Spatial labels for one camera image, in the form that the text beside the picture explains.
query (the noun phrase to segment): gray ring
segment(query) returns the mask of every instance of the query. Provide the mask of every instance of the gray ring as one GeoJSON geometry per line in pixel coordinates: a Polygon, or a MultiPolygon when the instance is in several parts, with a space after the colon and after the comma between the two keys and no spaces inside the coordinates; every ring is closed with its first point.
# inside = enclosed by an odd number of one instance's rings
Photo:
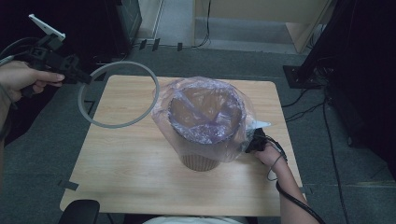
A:
{"type": "Polygon", "coordinates": [[[157,77],[154,75],[154,73],[149,68],[147,68],[145,65],[143,65],[141,63],[116,62],[116,63],[106,64],[106,65],[96,69],[95,71],[93,71],[91,73],[92,82],[97,77],[99,77],[100,75],[102,75],[105,72],[108,72],[110,70],[117,69],[117,68],[123,68],[125,66],[130,66],[130,65],[139,66],[139,67],[145,69],[146,71],[148,71],[149,74],[151,75],[152,80],[155,83],[155,96],[154,96],[154,100],[152,101],[152,104],[149,107],[149,109],[144,114],[142,114],[139,118],[134,119],[134,120],[132,120],[130,122],[127,122],[127,123],[122,123],[122,124],[104,124],[104,123],[98,122],[98,121],[96,121],[94,119],[91,119],[90,116],[88,116],[88,113],[85,110],[85,107],[83,105],[83,102],[84,102],[84,99],[85,99],[85,95],[86,95],[87,90],[88,90],[88,85],[84,84],[84,85],[81,86],[81,88],[79,89],[79,92],[78,92],[78,109],[79,109],[79,112],[82,114],[82,116],[87,121],[89,121],[90,123],[95,124],[95,125],[97,125],[99,127],[102,127],[102,128],[109,128],[109,129],[123,128],[123,127],[127,127],[129,125],[135,124],[139,120],[143,119],[151,111],[151,109],[155,106],[155,104],[157,103],[157,100],[158,100],[158,96],[160,94],[160,84],[158,82],[157,77]]]}

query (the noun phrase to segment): wooden table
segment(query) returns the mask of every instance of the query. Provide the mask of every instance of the wooden table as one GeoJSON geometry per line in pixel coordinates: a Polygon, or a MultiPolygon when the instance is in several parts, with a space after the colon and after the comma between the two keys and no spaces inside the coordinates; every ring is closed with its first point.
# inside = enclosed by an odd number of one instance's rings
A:
{"type": "MultiPolygon", "coordinates": [[[[174,78],[159,77],[160,83],[174,78]]],[[[224,80],[246,94],[257,119],[269,121],[265,132],[285,149],[289,166],[302,185],[276,86],[267,81],[224,80]]],[[[95,120],[123,123],[141,115],[152,102],[150,77],[112,76],[95,113],[95,120]]],[[[91,125],[61,201],[94,199],[100,212],[203,216],[280,216],[275,182],[251,154],[222,163],[208,172],[184,166],[150,116],[122,129],[91,125]]]]}
{"type": "MultiPolygon", "coordinates": [[[[210,0],[194,0],[193,43],[196,18],[206,18],[210,0]]],[[[210,18],[285,22],[297,52],[302,52],[321,22],[332,14],[336,0],[213,0],[210,18]]]]}

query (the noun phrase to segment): transparent trash bag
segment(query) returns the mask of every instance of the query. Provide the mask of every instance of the transparent trash bag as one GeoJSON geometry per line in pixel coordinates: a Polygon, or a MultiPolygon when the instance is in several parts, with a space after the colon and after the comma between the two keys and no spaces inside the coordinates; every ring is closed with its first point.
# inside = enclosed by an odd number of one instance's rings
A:
{"type": "Polygon", "coordinates": [[[245,94],[206,77],[161,86],[151,116],[180,160],[195,171],[235,160],[248,147],[256,122],[245,94]]]}

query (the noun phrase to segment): white cloth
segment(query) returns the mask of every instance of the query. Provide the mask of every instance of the white cloth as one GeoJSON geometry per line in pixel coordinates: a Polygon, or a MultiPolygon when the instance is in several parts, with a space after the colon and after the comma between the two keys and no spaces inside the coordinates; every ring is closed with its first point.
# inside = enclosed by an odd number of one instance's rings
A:
{"type": "Polygon", "coordinates": [[[144,224],[248,224],[244,217],[155,217],[144,224]]]}

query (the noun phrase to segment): chair armrest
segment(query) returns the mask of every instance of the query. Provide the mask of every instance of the chair armrest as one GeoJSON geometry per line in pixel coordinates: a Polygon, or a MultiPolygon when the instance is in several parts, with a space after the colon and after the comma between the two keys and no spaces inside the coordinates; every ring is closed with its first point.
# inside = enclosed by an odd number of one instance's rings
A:
{"type": "Polygon", "coordinates": [[[94,224],[99,214],[100,204],[94,200],[76,200],[67,205],[59,224],[94,224]]]}

